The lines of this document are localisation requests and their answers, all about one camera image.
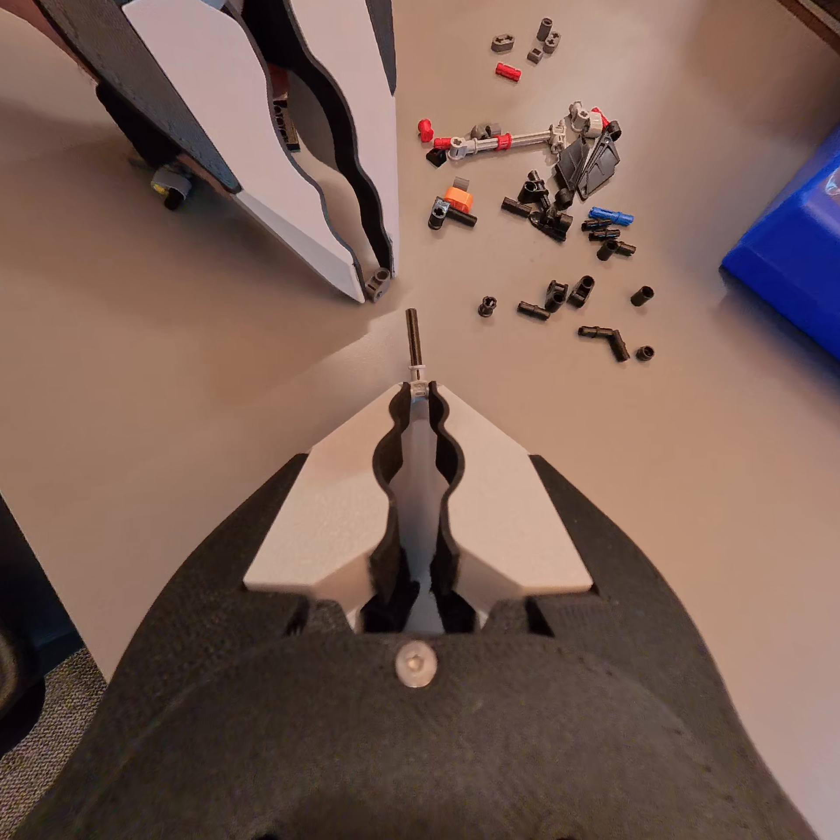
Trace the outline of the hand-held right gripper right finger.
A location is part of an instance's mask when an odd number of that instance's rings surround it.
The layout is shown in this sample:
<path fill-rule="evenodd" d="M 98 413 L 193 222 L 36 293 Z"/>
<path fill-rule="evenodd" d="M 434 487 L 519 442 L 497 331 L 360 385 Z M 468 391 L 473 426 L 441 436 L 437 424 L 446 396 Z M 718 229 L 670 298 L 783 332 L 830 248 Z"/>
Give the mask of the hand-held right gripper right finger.
<path fill-rule="evenodd" d="M 588 592 L 593 579 L 529 452 L 447 387 L 428 386 L 440 500 L 431 591 L 444 632 L 499 602 Z"/>

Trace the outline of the scattered small black lego pieces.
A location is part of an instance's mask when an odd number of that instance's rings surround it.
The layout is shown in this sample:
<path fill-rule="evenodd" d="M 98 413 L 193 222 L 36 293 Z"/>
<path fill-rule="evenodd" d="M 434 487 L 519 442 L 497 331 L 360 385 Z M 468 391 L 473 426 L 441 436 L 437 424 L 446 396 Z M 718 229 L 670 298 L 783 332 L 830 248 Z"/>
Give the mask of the scattered small black lego pieces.
<path fill-rule="evenodd" d="M 519 196 L 512 198 L 504 196 L 500 209 L 528 220 L 534 229 L 549 237 L 553 242 L 563 244 L 574 222 L 568 213 L 571 207 L 572 192 L 559 189 L 553 196 L 550 194 L 545 180 L 536 171 L 528 173 L 524 180 Z M 581 231 L 586 233 L 589 241 L 597 243 L 595 256 L 600 261 L 607 261 L 613 256 L 634 256 L 637 247 L 622 239 L 623 229 L 608 221 L 596 220 L 588 217 L 588 213 L 581 223 Z M 443 195 L 436 196 L 430 209 L 427 225 L 432 230 L 440 230 L 446 221 L 453 220 L 469 228 L 477 224 L 477 216 L 461 213 L 451 208 Z M 544 302 L 540 306 L 527 301 L 518 304 L 518 312 L 527 317 L 540 321 L 547 321 L 560 310 L 563 305 L 574 309 L 581 309 L 588 302 L 595 288 L 593 276 L 585 275 L 570 287 L 568 284 L 552 280 L 545 292 Z"/>

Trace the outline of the black lego fin panel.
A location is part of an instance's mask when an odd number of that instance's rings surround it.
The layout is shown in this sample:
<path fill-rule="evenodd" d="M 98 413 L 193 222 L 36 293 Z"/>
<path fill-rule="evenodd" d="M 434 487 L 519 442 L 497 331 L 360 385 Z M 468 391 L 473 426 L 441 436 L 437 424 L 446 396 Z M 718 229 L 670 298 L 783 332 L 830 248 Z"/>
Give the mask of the black lego fin panel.
<path fill-rule="evenodd" d="M 576 191 L 589 153 L 589 142 L 582 135 L 561 151 L 554 170 L 555 180 L 561 189 L 572 193 Z"/>
<path fill-rule="evenodd" d="M 613 137 L 609 133 L 603 133 L 595 143 L 578 178 L 576 189 L 579 198 L 585 202 L 601 189 L 613 177 L 619 162 Z"/>

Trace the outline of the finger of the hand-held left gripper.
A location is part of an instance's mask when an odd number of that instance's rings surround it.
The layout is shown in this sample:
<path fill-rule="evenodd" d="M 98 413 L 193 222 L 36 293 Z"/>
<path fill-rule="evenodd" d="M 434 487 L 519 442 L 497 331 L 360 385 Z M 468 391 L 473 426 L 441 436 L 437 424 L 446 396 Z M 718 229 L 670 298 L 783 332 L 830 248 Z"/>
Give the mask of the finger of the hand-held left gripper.
<path fill-rule="evenodd" d="M 379 267 L 399 260 L 396 48 L 389 1 L 259 2 L 259 50 L 288 75 L 288 120 L 352 187 Z"/>
<path fill-rule="evenodd" d="M 233 173 L 236 203 L 364 302 L 358 260 L 331 227 L 320 186 L 277 132 L 270 79 L 239 21 L 200 1 L 134 1 L 122 10 Z"/>

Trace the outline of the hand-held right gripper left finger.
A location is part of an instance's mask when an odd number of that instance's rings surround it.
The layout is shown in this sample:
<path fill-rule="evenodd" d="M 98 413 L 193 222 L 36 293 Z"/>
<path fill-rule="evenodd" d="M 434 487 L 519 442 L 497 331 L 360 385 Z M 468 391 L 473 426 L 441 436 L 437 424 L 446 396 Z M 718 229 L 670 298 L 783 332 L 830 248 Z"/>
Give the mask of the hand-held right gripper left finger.
<path fill-rule="evenodd" d="M 251 592 L 336 602 L 356 633 L 387 606 L 403 565 L 394 477 L 413 395 L 394 385 L 304 458 L 243 583 Z"/>

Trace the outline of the long grey lego axle assembly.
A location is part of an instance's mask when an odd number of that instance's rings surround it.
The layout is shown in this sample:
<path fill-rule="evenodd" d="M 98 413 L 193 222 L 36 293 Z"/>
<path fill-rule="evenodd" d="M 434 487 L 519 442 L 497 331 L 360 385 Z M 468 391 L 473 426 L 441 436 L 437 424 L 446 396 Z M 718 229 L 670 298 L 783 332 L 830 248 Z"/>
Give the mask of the long grey lego axle assembly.
<path fill-rule="evenodd" d="M 462 161 L 467 157 L 544 146 L 559 159 L 574 141 L 580 140 L 588 149 L 590 143 L 603 135 L 617 141 L 622 136 L 620 123 L 610 120 L 597 107 L 584 108 L 580 101 L 574 101 L 566 115 L 547 129 L 529 133 L 511 133 L 502 129 L 498 122 L 475 124 L 466 136 L 433 136 L 426 158 L 435 166 L 447 161 Z"/>

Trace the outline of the small grey lego block assembly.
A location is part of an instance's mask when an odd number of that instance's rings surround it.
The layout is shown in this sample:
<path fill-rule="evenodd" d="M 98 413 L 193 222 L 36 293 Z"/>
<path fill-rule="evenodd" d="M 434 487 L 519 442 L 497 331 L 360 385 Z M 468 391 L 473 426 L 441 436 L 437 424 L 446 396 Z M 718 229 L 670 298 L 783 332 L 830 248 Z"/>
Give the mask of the small grey lego block assembly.
<path fill-rule="evenodd" d="M 173 162 L 159 167 L 152 175 L 150 185 L 163 197 L 164 207 L 178 210 L 189 197 L 193 189 L 193 177 L 180 162 Z"/>

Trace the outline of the blue storage bin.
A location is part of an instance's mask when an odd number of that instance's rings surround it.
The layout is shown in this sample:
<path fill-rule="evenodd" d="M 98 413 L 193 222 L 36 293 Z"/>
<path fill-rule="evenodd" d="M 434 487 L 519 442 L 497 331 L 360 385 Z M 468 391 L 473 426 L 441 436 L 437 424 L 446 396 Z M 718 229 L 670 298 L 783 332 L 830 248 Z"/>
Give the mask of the blue storage bin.
<path fill-rule="evenodd" d="M 721 261 L 721 268 L 839 359 L 839 128 Z"/>

